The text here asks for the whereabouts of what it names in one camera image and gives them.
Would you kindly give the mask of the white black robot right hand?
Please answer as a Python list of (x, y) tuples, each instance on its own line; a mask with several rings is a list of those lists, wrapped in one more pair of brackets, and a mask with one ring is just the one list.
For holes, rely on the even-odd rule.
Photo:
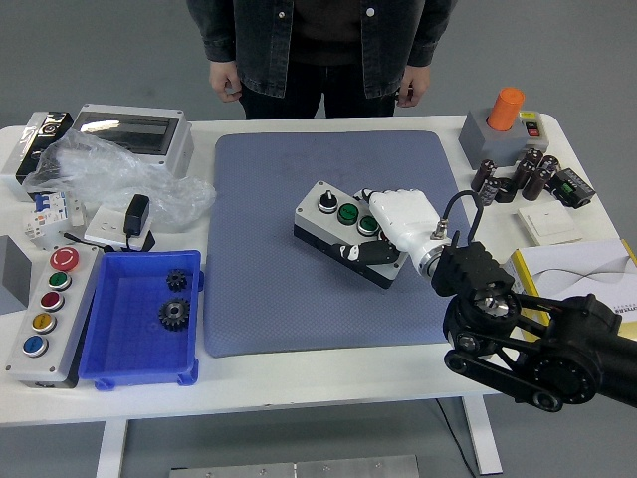
[(451, 243), (441, 219), (420, 190), (373, 192), (369, 210), (385, 239), (357, 245), (334, 244), (331, 250), (356, 265), (388, 264), (406, 253), (421, 275), (432, 275), (443, 248)]

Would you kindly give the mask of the person's right hand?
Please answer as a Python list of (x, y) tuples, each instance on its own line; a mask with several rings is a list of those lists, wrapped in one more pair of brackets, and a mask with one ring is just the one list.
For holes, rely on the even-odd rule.
[(242, 84), (235, 61), (209, 62), (209, 83), (223, 103), (238, 102), (242, 96)]

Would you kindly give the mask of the person's left hand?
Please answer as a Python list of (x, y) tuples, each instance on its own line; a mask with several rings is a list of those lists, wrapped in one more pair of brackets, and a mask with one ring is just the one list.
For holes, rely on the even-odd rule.
[(400, 108), (416, 107), (429, 89), (431, 69), (426, 67), (406, 66), (400, 83), (397, 105)]

